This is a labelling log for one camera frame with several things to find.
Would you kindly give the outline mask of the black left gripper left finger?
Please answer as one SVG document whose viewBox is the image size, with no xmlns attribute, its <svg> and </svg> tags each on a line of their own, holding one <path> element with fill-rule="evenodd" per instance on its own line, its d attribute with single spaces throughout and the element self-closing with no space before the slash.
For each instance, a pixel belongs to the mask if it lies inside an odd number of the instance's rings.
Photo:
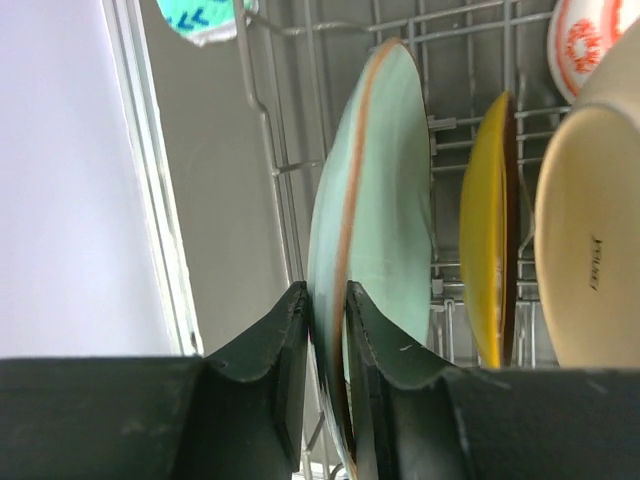
<svg viewBox="0 0 640 480">
<path fill-rule="evenodd" d="M 309 298 L 206 357 L 8 359 L 5 479 L 288 479 L 299 469 Z"/>
</svg>

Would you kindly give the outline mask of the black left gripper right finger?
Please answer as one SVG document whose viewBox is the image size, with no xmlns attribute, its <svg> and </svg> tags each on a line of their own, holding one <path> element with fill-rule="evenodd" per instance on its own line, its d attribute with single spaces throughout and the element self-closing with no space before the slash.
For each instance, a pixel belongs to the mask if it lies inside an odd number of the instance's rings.
<svg viewBox="0 0 640 480">
<path fill-rule="evenodd" d="M 347 288 L 361 479 L 635 479 L 639 374 L 455 366 Z"/>
</svg>

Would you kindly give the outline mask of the mint green flower plate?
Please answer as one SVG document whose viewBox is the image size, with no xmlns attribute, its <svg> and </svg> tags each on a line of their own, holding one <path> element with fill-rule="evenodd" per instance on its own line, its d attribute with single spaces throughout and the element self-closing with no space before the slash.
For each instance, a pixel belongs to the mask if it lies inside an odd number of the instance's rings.
<svg viewBox="0 0 640 480">
<path fill-rule="evenodd" d="M 428 337 L 430 134 L 420 74 L 403 41 L 369 57 L 343 111 L 312 214 L 307 289 L 321 402 L 338 455 L 357 475 L 348 404 L 346 287 L 419 343 Z"/>
</svg>

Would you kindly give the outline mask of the beige bird plate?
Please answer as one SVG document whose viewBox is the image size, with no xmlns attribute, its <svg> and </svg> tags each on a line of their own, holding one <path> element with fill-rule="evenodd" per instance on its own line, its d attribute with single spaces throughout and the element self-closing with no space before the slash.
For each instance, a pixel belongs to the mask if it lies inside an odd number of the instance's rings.
<svg viewBox="0 0 640 480">
<path fill-rule="evenodd" d="M 538 292 L 559 364 L 639 365 L 639 25 L 549 141 L 535 201 Z"/>
</svg>

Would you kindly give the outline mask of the white orange patterned bowl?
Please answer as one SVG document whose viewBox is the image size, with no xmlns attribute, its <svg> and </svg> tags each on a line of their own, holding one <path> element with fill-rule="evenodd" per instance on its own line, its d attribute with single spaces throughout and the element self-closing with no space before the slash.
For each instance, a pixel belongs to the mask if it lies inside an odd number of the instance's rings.
<svg viewBox="0 0 640 480">
<path fill-rule="evenodd" d="M 547 61 L 557 89 L 569 104 L 602 57 L 638 19 L 638 0 L 556 3 L 547 34 Z"/>
</svg>

